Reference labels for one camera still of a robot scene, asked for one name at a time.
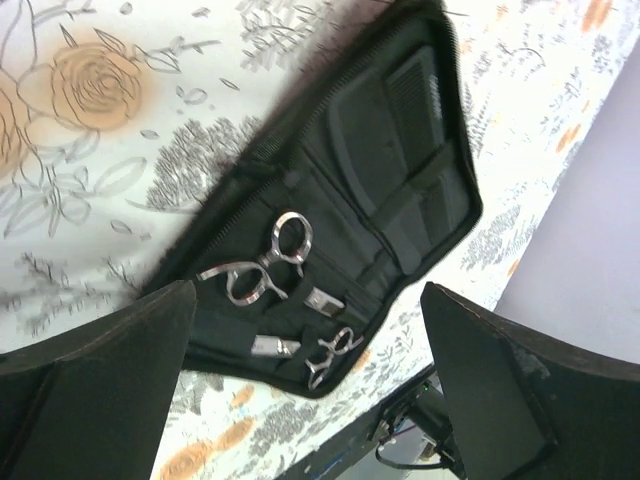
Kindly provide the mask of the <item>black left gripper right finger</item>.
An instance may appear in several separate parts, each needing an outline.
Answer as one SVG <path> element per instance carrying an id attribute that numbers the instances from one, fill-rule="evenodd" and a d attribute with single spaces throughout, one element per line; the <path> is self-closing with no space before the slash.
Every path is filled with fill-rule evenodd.
<path id="1" fill-rule="evenodd" d="M 470 479 L 636 479 L 639 367 L 429 282 L 421 307 Z"/>

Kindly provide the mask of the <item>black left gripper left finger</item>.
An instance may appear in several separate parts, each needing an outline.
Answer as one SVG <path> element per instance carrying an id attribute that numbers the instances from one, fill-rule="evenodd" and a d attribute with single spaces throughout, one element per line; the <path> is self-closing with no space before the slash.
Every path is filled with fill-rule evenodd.
<path id="1" fill-rule="evenodd" d="M 2 478 L 149 478 L 195 307 L 178 281 L 2 354 Z"/>

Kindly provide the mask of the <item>silver straight hair scissors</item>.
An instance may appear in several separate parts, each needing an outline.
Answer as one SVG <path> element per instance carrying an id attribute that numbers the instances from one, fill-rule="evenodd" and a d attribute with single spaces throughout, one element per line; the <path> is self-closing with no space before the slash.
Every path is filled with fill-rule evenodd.
<path id="1" fill-rule="evenodd" d="M 341 328 L 332 339 L 315 339 L 311 343 L 311 352 L 304 358 L 304 365 L 309 372 L 307 388 L 310 391 L 317 389 L 324 382 L 332 364 L 339 357 L 353 351 L 362 342 L 363 337 L 356 337 L 350 327 Z M 301 349 L 300 341 L 257 335 L 251 347 L 251 355 L 288 359 L 293 358 Z"/>

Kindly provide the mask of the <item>silver thinning scissors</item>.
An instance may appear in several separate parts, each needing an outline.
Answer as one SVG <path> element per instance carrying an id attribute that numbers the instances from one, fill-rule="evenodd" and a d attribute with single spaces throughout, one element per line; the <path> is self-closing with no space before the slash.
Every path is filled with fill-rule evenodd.
<path id="1" fill-rule="evenodd" d="M 284 226 L 289 222 L 297 222 L 302 227 L 302 239 L 296 249 L 285 253 L 280 244 Z M 274 264 L 286 263 L 295 268 L 301 280 L 304 279 L 303 266 L 309 256 L 313 243 L 313 227 L 309 220 L 296 211 L 285 211 L 273 223 L 270 232 L 270 248 L 255 260 L 234 261 L 213 266 L 196 275 L 199 281 L 206 281 L 221 274 L 226 275 L 226 296 L 238 307 L 246 307 L 257 302 L 267 291 L 274 292 L 281 300 L 288 300 L 290 295 L 278 287 L 273 281 L 269 268 Z M 255 286 L 246 294 L 236 297 L 233 293 L 237 281 L 245 274 L 256 271 L 259 278 Z"/>

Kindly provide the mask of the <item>black zip tool case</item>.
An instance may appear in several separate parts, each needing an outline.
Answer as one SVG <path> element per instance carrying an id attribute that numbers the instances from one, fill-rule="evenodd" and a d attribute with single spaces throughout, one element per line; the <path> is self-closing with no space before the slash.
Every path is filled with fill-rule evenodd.
<path id="1" fill-rule="evenodd" d="M 410 61 L 428 71 L 445 142 L 405 146 L 386 78 Z M 333 391 L 382 327 L 393 302 L 473 229 L 482 200 L 459 94 L 454 28 L 437 1 L 398 1 L 370 23 L 250 142 L 168 250 L 146 292 L 178 280 L 196 289 L 183 368 L 269 384 L 316 399 Z M 267 291 L 246 307 L 226 296 L 213 266 L 255 260 L 274 221 L 303 214 L 313 243 L 301 280 L 269 273 L 289 295 Z M 311 343 L 350 327 L 363 342 L 307 388 Z M 302 343 L 293 358 L 254 357 L 257 335 Z"/>

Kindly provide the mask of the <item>black hair comb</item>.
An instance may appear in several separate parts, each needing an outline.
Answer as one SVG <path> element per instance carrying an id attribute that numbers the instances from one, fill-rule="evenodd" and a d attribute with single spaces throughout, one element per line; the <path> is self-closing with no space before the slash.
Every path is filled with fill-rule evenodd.
<path id="1" fill-rule="evenodd" d="M 386 87 L 405 146 L 418 151 L 439 148 L 445 142 L 444 127 L 423 63 L 407 62 L 386 78 Z"/>

